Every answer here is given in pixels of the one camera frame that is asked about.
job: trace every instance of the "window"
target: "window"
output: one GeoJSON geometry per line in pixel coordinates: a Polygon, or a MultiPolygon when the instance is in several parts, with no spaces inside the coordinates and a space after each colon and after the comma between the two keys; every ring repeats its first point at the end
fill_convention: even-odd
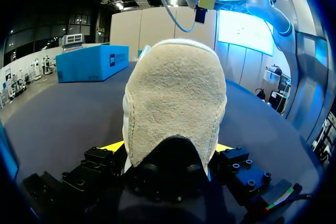
{"type": "Polygon", "coordinates": [[[83,35],[90,35],[90,26],[80,26],[80,33],[83,35]]]}
{"type": "Polygon", "coordinates": [[[69,25],[68,34],[79,34],[80,25],[69,25]]]}
{"type": "Polygon", "coordinates": [[[33,52],[34,52],[34,43],[31,42],[16,48],[16,53],[14,55],[16,55],[16,59],[19,59],[23,56],[30,55],[33,52]]]}
{"type": "Polygon", "coordinates": [[[82,22],[82,15],[81,14],[77,14],[76,15],[75,24],[81,24],[81,22],[82,22]]]}

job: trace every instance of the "black cable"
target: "black cable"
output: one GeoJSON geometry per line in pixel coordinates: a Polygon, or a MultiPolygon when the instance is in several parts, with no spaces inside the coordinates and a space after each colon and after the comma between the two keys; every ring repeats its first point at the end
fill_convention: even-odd
{"type": "Polygon", "coordinates": [[[282,52],[282,50],[278,47],[278,45],[277,45],[276,42],[275,42],[275,39],[274,39],[273,33],[272,33],[272,31],[271,31],[271,28],[269,28],[269,26],[268,26],[268,24],[267,24],[266,21],[264,21],[264,22],[265,22],[266,26],[268,27],[269,32],[270,32],[271,35],[272,35],[272,38],[273,38],[273,41],[274,41],[275,46],[278,48],[279,51],[282,52]]]}
{"type": "Polygon", "coordinates": [[[285,199],[284,201],[276,204],[274,207],[270,208],[271,211],[276,211],[278,208],[283,207],[289,203],[292,203],[296,200],[301,200],[301,199],[311,199],[313,196],[311,194],[299,194],[290,198],[285,199]]]}

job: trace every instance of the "blue container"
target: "blue container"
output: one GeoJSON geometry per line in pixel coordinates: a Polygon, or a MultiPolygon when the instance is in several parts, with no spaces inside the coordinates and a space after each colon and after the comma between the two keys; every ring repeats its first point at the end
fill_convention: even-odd
{"type": "Polygon", "coordinates": [[[105,81],[128,65],[128,46],[87,47],[56,56],[60,83],[105,81]]]}

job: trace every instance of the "bolt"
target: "bolt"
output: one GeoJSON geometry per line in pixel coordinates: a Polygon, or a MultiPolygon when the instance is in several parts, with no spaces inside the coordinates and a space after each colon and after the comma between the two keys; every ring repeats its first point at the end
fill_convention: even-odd
{"type": "Polygon", "coordinates": [[[68,172],[63,172],[63,173],[62,173],[62,177],[63,177],[63,178],[65,178],[65,177],[68,176],[68,175],[69,175],[68,172]]]}
{"type": "Polygon", "coordinates": [[[245,161],[245,166],[246,166],[247,168],[251,168],[252,163],[253,163],[252,160],[248,159],[247,161],[245,161]]]}
{"type": "Polygon", "coordinates": [[[79,185],[79,186],[82,186],[82,185],[84,185],[85,184],[85,181],[84,180],[79,180],[78,182],[77,182],[77,185],[79,185]]]}
{"type": "Polygon", "coordinates": [[[253,189],[255,185],[256,185],[256,183],[254,182],[254,180],[249,180],[249,181],[247,182],[247,186],[248,186],[250,189],[253,189]]]}
{"type": "Polygon", "coordinates": [[[264,182],[270,182],[271,181],[271,173],[265,172],[263,175],[263,181],[264,182]]]}
{"type": "Polygon", "coordinates": [[[233,168],[233,171],[234,171],[234,172],[237,172],[237,171],[239,170],[239,168],[240,168],[240,165],[238,165],[238,164],[233,164],[233,165],[232,165],[232,168],[233,168]]]}

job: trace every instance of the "white robot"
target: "white robot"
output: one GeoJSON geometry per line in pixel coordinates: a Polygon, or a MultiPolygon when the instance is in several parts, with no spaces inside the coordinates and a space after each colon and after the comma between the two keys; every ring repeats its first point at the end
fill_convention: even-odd
{"type": "Polygon", "coordinates": [[[38,59],[36,58],[33,63],[31,64],[32,67],[34,67],[34,70],[35,70],[35,77],[34,77],[34,80],[38,80],[38,79],[41,79],[42,78],[42,75],[41,75],[41,70],[40,70],[40,65],[39,65],[39,61],[38,59]]]}

